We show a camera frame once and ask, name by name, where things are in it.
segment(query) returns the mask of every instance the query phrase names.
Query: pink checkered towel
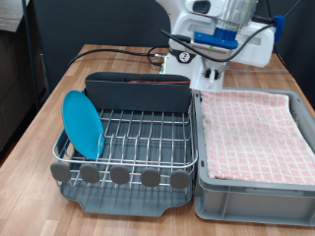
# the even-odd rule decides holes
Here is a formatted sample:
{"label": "pink checkered towel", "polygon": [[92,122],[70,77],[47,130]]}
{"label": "pink checkered towel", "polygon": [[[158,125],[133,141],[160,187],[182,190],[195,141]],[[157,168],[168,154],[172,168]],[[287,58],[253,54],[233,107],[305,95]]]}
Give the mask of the pink checkered towel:
{"label": "pink checkered towel", "polygon": [[258,91],[202,92],[208,176],[298,185],[315,184],[315,156],[286,95]]}

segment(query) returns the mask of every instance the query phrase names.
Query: gray plastic bin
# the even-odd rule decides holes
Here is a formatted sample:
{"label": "gray plastic bin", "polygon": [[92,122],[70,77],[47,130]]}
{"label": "gray plastic bin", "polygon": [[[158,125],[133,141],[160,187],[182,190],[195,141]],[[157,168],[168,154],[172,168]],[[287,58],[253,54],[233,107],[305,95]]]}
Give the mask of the gray plastic bin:
{"label": "gray plastic bin", "polygon": [[[289,96],[290,112],[306,142],[315,151],[315,125],[299,96],[288,90],[252,89]],[[269,184],[211,179],[201,112],[201,98],[195,93],[198,134],[198,178],[195,211],[205,219],[260,223],[315,225],[315,186]]]}

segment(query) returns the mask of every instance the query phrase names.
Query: metal wire rack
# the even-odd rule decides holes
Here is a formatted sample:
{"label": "metal wire rack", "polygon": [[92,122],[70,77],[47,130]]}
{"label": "metal wire rack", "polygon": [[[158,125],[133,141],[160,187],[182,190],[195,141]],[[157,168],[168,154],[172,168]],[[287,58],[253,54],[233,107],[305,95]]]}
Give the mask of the metal wire rack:
{"label": "metal wire rack", "polygon": [[109,183],[112,188],[117,188],[110,174],[113,166],[128,170],[130,176],[126,184],[129,190],[133,185],[142,185],[142,189],[145,189],[142,172],[149,168],[157,170],[160,175],[157,190],[164,186],[172,192],[174,186],[170,179],[174,173],[183,174],[185,171],[193,178],[198,154],[194,148],[191,107],[188,113],[181,114],[100,110],[99,116],[104,128],[105,145],[96,160],[85,158],[74,148],[72,154],[69,154],[70,140],[64,130],[53,147],[53,154],[58,161],[69,166],[69,182],[72,187],[82,182],[86,187],[93,185],[87,183],[81,175],[80,168],[84,164],[96,166],[100,188],[108,188],[106,184]]}

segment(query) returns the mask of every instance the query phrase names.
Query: wall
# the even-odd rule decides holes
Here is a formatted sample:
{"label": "wall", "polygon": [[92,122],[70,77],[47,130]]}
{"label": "wall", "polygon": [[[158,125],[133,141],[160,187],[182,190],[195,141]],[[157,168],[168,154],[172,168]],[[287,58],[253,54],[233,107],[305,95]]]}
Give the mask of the wall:
{"label": "wall", "polygon": [[[284,15],[297,0],[269,0],[272,15]],[[315,108],[315,1],[302,1],[286,18],[283,37],[277,50],[297,83]],[[260,0],[256,15],[268,17],[266,0]]]}
{"label": "wall", "polygon": [[84,44],[167,44],[166,11],[155,0],[34,0],[47,77],[53,90]]}
{"label": "wall", "polygon": [[[270,2],[275,15],[285,14],[297,0]],[[129,46],[167,43],[158,29],[169,30],[169,19],[155,0],[34,0],[34,5],[51,89],[85,43]],[[277,44],[313,107],[314,13],[315,1],[304,0],[286,20],[283,38]],[[266,0],[259,1],[256,14],[268,16]]]}

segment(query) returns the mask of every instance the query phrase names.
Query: gray plastic clip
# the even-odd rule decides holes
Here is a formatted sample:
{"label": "gray plastic clip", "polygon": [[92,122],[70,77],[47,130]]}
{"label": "gray plastic clip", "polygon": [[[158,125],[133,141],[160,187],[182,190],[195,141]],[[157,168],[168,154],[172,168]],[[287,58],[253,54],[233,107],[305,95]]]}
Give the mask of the gray plastic clip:
{"label": "gray plastic clip", "polygon": [[160,174],[156,169],[145,169],[141,173],[141,181],[146,187],[156,187],[159,185]]}
{"label": "gray plastic clip", "polygon": [[190,176],[187,171],[176,170],[170,174],[170,186],[175,189],[185,189],[189,185]]}
{"label": "gray plastic clip", "polygon": [[50,165],[50,171],[52,177],[57,181],[57,185],[58,181],[60,182],[70,181],[70,184],[72,186],[71,173],[68,165],[62,162],[54,162]]}
{"label": "gray plastic clip", "polygon": [[97,169],[96,166],[92,164],[83,164],[80,167],[80,173],[81,173],[82,179],[86,183],[94,184],[98,182],[98,185],[99,185],[99,170]]}
{"label": "gray plastic clip", "polygon": [[127,184],[130,179],[129,169],[126,166],[114,165],[110,168],[110,178],[114,184]]}

